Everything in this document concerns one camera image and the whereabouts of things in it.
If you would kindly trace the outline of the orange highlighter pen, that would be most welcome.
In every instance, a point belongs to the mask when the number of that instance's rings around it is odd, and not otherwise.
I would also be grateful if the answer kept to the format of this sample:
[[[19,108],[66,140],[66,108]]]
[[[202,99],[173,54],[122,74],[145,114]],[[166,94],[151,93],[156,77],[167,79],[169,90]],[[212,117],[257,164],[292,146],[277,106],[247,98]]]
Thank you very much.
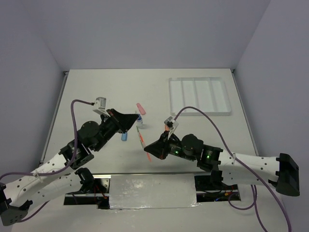
[[[137,129],[137,134],[138,134],[138,137],[139,137],[139,140],[140,140],[142,149],[144,149],[144,148],[146,147],[145,142],[144,142],[144,139],[143,139],[143,137],[142,137],[142,134],[141,134],[141,132],[140,132],[138,126],[136,126],[136,129]],[[147,155],[147,158],[148,158],[149,162],[152,162],[151,157],[150,157],[150,154],[149,154],[148,152],[146,152],[146,155]]]

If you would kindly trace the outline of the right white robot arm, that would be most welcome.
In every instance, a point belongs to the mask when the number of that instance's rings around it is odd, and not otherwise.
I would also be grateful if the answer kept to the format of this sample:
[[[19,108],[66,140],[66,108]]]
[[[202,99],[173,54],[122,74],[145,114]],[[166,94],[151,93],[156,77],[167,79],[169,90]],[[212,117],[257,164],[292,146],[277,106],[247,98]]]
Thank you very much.
[[[261,185],[285,196],[300,195],[299,166],[289,154],[261,157],[235,153],[227,146],[206,145],[193,134],[179,139],[174,133],[178,126],[174,117],[164,123],[168,130],[155,142],[142,145],[143,150],[154,157],[164,160],[174,155],[195,161],[198,168],[210,173],[210,184],[215,189],[224,185]]]

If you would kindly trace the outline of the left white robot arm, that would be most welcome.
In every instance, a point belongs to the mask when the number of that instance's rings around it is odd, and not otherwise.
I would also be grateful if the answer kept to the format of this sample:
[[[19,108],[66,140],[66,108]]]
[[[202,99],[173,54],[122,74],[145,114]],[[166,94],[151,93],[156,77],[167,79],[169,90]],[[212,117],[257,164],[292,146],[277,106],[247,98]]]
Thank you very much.
[[[85,122],[72,140],[49,161],[11,183],[0,185],[0,218],[3,226],[25,221],[30,210],[62,194],[91,192],[95,179],[86,163],[94,158],[116,133],[128,132],[137,114],[122,114],[108,109],[101,123]]]

